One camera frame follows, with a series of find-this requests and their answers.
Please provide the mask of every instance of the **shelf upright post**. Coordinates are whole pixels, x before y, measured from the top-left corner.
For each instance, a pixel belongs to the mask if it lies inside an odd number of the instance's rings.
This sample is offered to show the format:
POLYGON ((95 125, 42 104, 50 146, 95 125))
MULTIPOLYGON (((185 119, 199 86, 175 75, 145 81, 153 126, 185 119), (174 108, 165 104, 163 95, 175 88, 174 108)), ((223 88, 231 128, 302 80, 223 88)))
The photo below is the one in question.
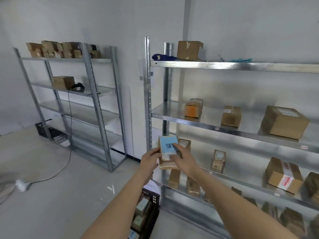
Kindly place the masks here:
POLYGON ((146 150, 152 149, 152 103, 151 103, 151 59, 150 59, 150 37, 144 37, 143 51, 143 80, 144 80, 144 106, 146 127, 146 150))
POLYGON ((113 172, 114 168, 113 168, 112 158, 111 158, 111 154, 110 154, 110 150, 109 150, 109 146, 108 146, 108 141, 107 141, 105 126, 104 126, 104 121, 103 121, 103 116, 102 116, 102 109, 101 109, 101 105, 100 105, 100 100, 99 100, 99 96, 98 96, 98 92, 97 92, 97 88, 96 88, 96 82, 95 82, 95 78, 94 78, 91 56, 90 56, 90 52, 89 52, 89 49, 88 49, 88 46, 86 43, 81 43, 81 50, 83 53, 83 60, 84 60, 84 64, 85 64, 87 77, 89 79, 89 84, 90 84, 91 93, 92 93, 92 99, 93 99, 93 103, 94 103, 96 117, 97 117, 98 124, 99 124, 99 129, 100 129, 100 133, 101 133, 101 138, 102 138, 102 143, 103 143, 103 148, 104 148, 104 152, 105 152, 108 170, 109 170, 109 172, 113 172))
MULTIPOLYGON (((172 43, 164 43, 164 54, 172 55, 172 43)), ((172 92, 172 68, 164 68, 164 86, 163 86, 163 109, 164 112, 170 108, 172 92)), ((162 135, 169 135, 169 121, 162 121, 162 135)))
MULTIPOLYGON (((52 69, 50 66, 50 62, 48 60, 44 60, 43 63, 44 63, 47 75, 48 75, 50 82, 52 84, 52 87, 53 87, 53 73, 52 73, 52 69)), ((70 132, 70 128, 69 128, 68 122, 67 122, 66 117, 65 117, 65 111, 64 111, 64 108, 63 108, 61 100, 60 100, 59 92, 57 90, 53 89, 53 93, 54 93, 55 99, 58 103, 59 110, 62 113, 61 116, 62 116, 64 127, 65 127, 67 132, 70 132)))
POLYGON ((125 153, 125 156, 127 156, 126 144, 125 144, 126 136, 125 136, 125 128, 124 128, 124 116, 123 116, 122 97, 121 97, 121 83, 120 83, 120 76, 119 76, 118 66, 117 66, 116 47, 110 46, 110 54, 111 54, 112 69, 113 69, 113 76, 114 76, 114 83, 115 83, 117 106, 119 108, 119 116, 120 116, 121 129, 122 129, 124 153, 125 153))
POLYGON ((21 59, 19 50, 18 50, 17 48, 13 48, 13 49, 14 49, 14 52, 16 53, 17 57, 18 57, 19 65, 20 65, 20 67, 21 67, 23 76, 24 76, 24 78, 26 79, 26 84, 27 84, 27 86, 28 86, 28 88, 29 88, 29 91, 30 91, 30 93, 31 93, 31 96, 32 96, 32 99, 33 99, 33 101, 34 101, 35 107, 37 108, 37 111, 38 111, 38 113, 39 113, 39 116, 40 116, 41 122, 42 122, 42 124, 43 124, 45 133, 46 133, 47 137, 49 138, 49 140, 50 140, 50 141, 53 141, 52 136, 51 136, 51 133, 50 133, 49 128, 48 128, 48 126, 47 126, 47 124, 46 124, 46 122, 45 122, 45 118, 44 118, 43 113, 42 113, 42 111, 41 111, 41 108, 40 108, 40 106, 39 106, 38 99, 37 99, 37 97, 36 97, 36 95, 35 95, 35 93, 34 93, 34 91, 33 91, 33 89, 32 89, 32 85, 31 85, 31 83, 30 83, 30 79, 29 79, 28 73, 26 72, 26 68, 24 67, 23 61, 22 61, 22 59, 21 59))

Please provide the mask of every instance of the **blue cloth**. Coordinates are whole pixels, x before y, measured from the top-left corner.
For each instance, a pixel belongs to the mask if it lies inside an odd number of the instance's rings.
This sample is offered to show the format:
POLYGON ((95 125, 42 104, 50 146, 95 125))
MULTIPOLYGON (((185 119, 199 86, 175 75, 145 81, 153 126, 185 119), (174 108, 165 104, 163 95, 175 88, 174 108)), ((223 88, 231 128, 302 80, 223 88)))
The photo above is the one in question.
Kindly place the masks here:
POLYGON ((155 61, 174 61, 174 60, 177 60, 177 58, 174 56, 168 56, 168 55, 159 54, 159 53, 154 54, 152 56, 152 59, 155 61))
POLYGON ((251 61, 253 61, 253 59, 248 59, 248 60, 237 59, 237 60, 231 60, 230 62, 234 62, 234 63, 250 63, 251 61))

